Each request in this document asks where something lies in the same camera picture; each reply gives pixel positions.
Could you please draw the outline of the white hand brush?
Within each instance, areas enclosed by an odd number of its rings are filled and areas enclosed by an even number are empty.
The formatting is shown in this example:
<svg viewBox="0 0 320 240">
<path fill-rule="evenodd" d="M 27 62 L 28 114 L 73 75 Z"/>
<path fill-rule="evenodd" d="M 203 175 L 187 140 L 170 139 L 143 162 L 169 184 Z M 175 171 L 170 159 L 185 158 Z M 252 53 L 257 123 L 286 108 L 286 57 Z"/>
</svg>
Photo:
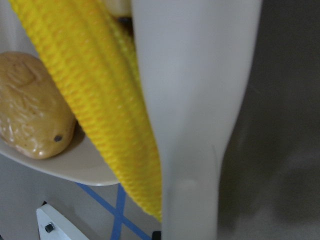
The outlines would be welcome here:
<svg viewBox="0 0 320 240">
<path fill-rule="evenodd" d="M 217 237 L 221 167 L 252 66 L 260 0 L 134 0 L 162 172 L 164 240 Z"/>
</svg>

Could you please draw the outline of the yellow toy corn cob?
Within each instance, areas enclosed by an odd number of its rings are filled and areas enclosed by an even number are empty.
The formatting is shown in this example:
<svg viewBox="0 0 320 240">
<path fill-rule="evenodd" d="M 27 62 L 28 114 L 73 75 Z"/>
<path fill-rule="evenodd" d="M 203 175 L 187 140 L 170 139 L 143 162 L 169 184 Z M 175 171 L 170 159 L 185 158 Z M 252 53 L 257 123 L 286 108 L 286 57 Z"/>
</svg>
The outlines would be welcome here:
<svg viewBox="0 0 320 240">
<path fill-rule="evenodd" d="M 10 5 L 124 190 L 161 221 L 160 156 L 133 37 L 102 0 L 12 0 Z"/>
</svg>

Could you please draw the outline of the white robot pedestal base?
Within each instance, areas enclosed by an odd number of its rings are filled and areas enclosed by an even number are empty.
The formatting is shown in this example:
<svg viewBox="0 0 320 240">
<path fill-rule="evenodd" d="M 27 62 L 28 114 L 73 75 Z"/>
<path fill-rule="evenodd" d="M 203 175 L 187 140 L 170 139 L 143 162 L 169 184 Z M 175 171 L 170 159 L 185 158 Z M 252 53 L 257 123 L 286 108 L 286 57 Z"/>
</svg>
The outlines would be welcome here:
<svg viewBox="0 0 320 240">
<path fill-rule="evenodd" d="M 64 215 L 49 204 L 36 209 L 40 240 L 89 240 Z"/>
</svg>

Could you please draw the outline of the brown toy potato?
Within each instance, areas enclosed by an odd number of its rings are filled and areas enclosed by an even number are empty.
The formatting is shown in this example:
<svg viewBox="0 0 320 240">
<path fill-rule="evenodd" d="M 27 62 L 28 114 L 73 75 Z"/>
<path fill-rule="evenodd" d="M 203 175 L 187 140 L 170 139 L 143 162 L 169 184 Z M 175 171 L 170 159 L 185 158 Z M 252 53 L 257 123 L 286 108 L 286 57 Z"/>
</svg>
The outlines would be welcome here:
<svg viewBox="0 0 320 240">
<path fill-rule="evenodd" d="M 45 65 L 23 52 L 0 55 L 0 137 L 32 159 L 60 154 L 70 144 L 76 118 Z"/>
</svg>

